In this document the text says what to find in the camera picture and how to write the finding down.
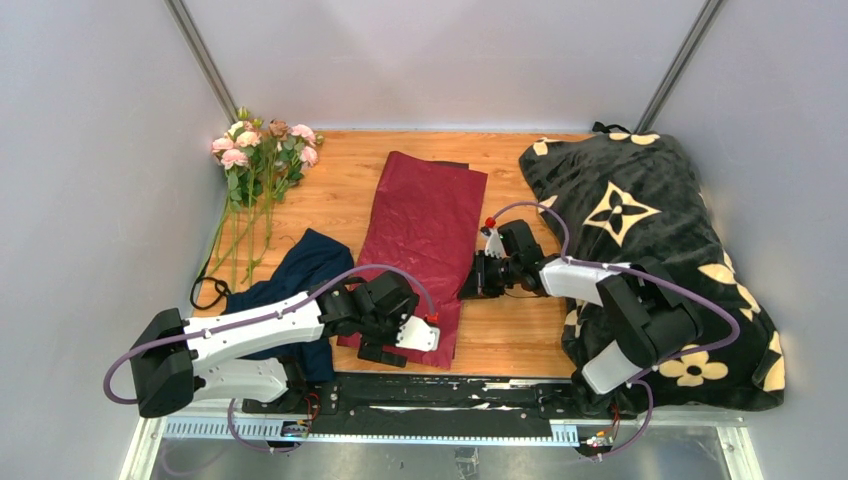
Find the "black floral plush blanket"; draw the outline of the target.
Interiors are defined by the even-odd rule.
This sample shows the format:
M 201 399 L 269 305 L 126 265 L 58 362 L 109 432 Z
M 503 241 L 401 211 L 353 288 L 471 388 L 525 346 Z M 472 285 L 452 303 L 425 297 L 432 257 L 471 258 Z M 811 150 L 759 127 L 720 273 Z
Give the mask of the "black floral plush blanket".
M 657 133 L 543 138 L 520 156 L 539 214 L 572 257 L 595 262 L 659 260 L 672 280 L 721 308 L 699 308 L 702 335 L 686 353 L 622 388 L 628 413 L 700 404 L 740 411 L 782 405 L 784 357 L 765 308 L 743 284 L 716 233 L 698 173 L 681 144 Z

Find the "dark red wrapping paper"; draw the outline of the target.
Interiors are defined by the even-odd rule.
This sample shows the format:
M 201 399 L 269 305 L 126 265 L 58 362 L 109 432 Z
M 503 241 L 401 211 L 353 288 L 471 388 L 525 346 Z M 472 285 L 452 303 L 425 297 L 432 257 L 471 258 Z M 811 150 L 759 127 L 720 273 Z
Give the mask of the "dark red wrapping paper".
M 421 282 L 437 313 L 436 350 L 393 348 L 412 363 L 448 369 L 453 363 L 488 175 L 466 164 L 389 153 L 357 264 L 397 267 Z

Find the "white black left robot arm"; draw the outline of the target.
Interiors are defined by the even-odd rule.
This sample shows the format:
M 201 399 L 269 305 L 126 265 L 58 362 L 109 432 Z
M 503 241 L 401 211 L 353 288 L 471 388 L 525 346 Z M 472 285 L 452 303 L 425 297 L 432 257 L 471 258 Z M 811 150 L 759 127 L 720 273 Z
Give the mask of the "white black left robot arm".
M 365 280 L 334 278 L 285 300 L 212 317 L 184 318 L 176 308 L 157 313 L 134 342 L 128 363 L 134 405 L 143 418 L 174 414 L 197 401 L 245 399 L 298 411 L 306 386 L 280 358 L 255 359 L 275 347 L 359 335 L 370 361 L 404 365 L 396 347 L 437 348 L 435 312 L 419 316 L 429 297 L 411 276 L 384 270 Z

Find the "pink fake flower bouquet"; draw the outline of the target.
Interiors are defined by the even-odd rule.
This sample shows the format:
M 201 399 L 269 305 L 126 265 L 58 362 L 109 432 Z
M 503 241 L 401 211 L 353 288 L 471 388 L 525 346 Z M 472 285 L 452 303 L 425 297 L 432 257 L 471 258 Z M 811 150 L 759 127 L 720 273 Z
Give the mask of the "pink fake flower bouquet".
M 266 121 L 245 106 L 236 109 L 235 122 L 210 147 L 223 174 L 225 199 L 199 277 L 227 263 L 233 284 L 254 283 L 271 248 L 276 207 L 316 166 L 324 143 L 325 135 L 305 124 Z

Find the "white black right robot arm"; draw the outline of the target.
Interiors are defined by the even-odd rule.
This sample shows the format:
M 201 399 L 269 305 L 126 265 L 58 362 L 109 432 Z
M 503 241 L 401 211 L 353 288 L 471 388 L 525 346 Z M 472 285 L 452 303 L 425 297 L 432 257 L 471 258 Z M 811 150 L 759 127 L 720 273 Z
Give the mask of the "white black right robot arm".
M 606 315 L 613 339 L 579 369 L 580 383 L 570 392 L 573 408 L 584 417 L 601 414 L 610 392 L 702 334 L 692 303 L 653 258 L 596 267 L 546 256 L 523 220 L 482 233 L 486 244 L 473 257 L 459 299 L 497 298 L 519 286 L 536 296 L 594 304 Z

